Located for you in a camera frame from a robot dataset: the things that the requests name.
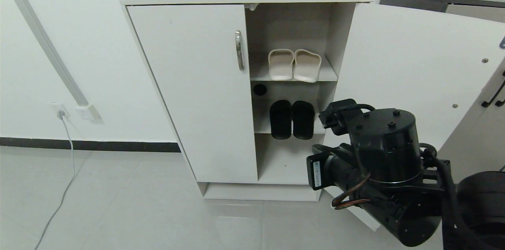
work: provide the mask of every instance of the black handle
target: black handle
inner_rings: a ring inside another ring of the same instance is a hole
[[[500,85],[500,88],[498,88],[498,91],[494,94],[493,98],[492,98],[489,102],[484,101],[484,102],[481,104],[481,106],[482,106],[482,107],[484,107],[484,108],[488,108],[488,107],[491,105],[491,103],[493,103],[494,99],[496,99],[496,97],[498,96],[498,94],[500,94],[500,92],[501,92],[501,90],[503,89],[503,87],[504,87],[504,86],[505,86],[505,80],[504,80],[504,81],[503,81],[503,83]],[[503,103],[501,103],[501,102],[502,102],[502,101],[497,101],[497,102],[496,102],[496,106],[498,106],[498,107],[502,106],[502,105],[503,105]]]

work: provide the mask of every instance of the slipper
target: slipper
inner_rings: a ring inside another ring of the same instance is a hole
[[[272,80],[293,78],[294,53],[290,49],[276,49],[268,54],[269,74]]]
[[[287,139],[291,136],[291,103],[279,100],[270,107],[270,128],[275,139]]]
[[[305,82],[316,82],[321,68],[321,56],[305,49],[294,53],[294,79]]]
[[[293,135],[298,139],[311,139],[314,135],[314,107],[305,101],[293,104]]]

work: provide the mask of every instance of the wire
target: wire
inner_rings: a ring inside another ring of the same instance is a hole
[[[63,192],[62,201],[61,201],[60,205],[58,206],[58,208],[56,209],[56,211],[54,211],[54,213],[52,214],[52,216],[49,219],[49,221],[47,221],[47,224],[45,225],[44,231],[42,232],[42,235],[40,236],[40,239],[39,239],[39,241],[37,243],[37,246],[35,246],[35,250],[37,250],[38,246],[42,242],[42,239],[44,238],[45,232],[47,230],[47,227],[49,227],[49,224],[51,223],[52,218],[54,218],[54,216],[56,215],[56,213],[60,210],[60,207],[62,207],[63,201],[65,200],[65,195],[67,194],[67,191],[68,191],[68,188],[70,187],[70,185],[72,185],[72,182],[74,182],[74,179],[75,179],[74,143],[72,142],[72,139],[70,138],[70,134],[68,133],[67,124],[65,123],[64,118],[61,117],[60,119],[63,122],[63,126],[65,126],[65,131],[67,132],[68,141],[70,142],[70,156],[72,158],[72,169],[73,169],[74,173],[72,175],[72,179],[70,180],[70,182],[68,183],[67,187],[65,188],[65,191]]]
[[[342,193],[339,196],[337,196],[336,198],[334,198],[331,201],[331,206],[335,210],[342,210],[342,209],[346,209],[348,207],[352,207],[354,205],[358,205],[360,203],[369,202],[370,198],[361,198],[361,199],[346,200],[346,201],[343,201],[343,200],[347,196],[349,196],[349,194],[351,194],[352,192],[354,192],[354,191],[358,190],[359,188],[361,188],[361,186],[363,186],[363,184],[368,180],[368,178],[370,178],[370,175],[372,175],[372,173],[368,173],[368,175],[365,176],[365,178],[360,183],[358,183],[356,186],[352,187],[351,189],[345,191],[344,193]]]
[[[419,143],[419,147],[426,148],[428,151],[431,151],[431,155],[436,158],[437,157],[437,149],[431,144],[425,144],[424,142]]]
[[[475,235],[474,232],[472,232],[472,230],[468,228],[465,221],[463,220],[463,217],[461,216],[459,210],[458,199],[456,196],[456,187],[454,185],[453,177],[451,176],[451,171],[449,170],[449,167],[447,167],[447,164],[445,164],[443,160],[440,160],[435,157],[431,158],[428,157],[426,158],[426,160],[430,160],[431,163],[433,163],[434,166],[437,167],[437,170],[439,171],[439,174],[442,177],[442,183],[449,197],[449,203],[452,209],[453,221],[461,237],[463,237],[467,242],[469,242],[472,245],[472,249],[473,247],[476,246],[478,247],[476,249],[498,250],[497,248],[494,248],[484,243],[479,237]]]
[[[349,110],[356,110],[356,109],[366,109],[366,110],[370,110],[370,111],[375,110],[375,108],[373,106],[368,105],[368,104],[350,104],[350,105],[339,107],[333,113],[338,113],[338,112],[342,112],[342,111],[349,111]]]

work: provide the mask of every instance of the door handle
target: door handle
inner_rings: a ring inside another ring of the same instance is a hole
[[[496,99],[496,97],[498,96],[498,94],[500,94],[501,90],[503,90],[503,87],[505,86],[505,80],[503,81],[503,83],[500,85],[500,88],[498,88],[498,91],[494,94],[493,98],[487,102],[487,101],[484,101],[481,106],[484,107],[484,108],[488,108],[491,103],[493,103],[494,99]],[[505,103],[505,101],[497,101],[496,102],[496,106],[500,107],[503,105],[503,103]]]
[[[242,33],[240,33],[240,30],[235,31],[235,47],[237,48],[238,69],[243,71],[244,61],[242,58]]]

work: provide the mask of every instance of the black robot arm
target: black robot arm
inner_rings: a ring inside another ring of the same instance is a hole
[[[442,221],[445,250],[505,249],[505,184],[483,183],[505,182],[505,173],[478,173],[456,190],[451,163],[419,143],[415,117],[405,110],[346,99],[319,118],[335,135],[350,137],[338,147],[316,144],[307,158],[314,190],[344,191],[332,207],[361,207],[406,246],[427,241]]]

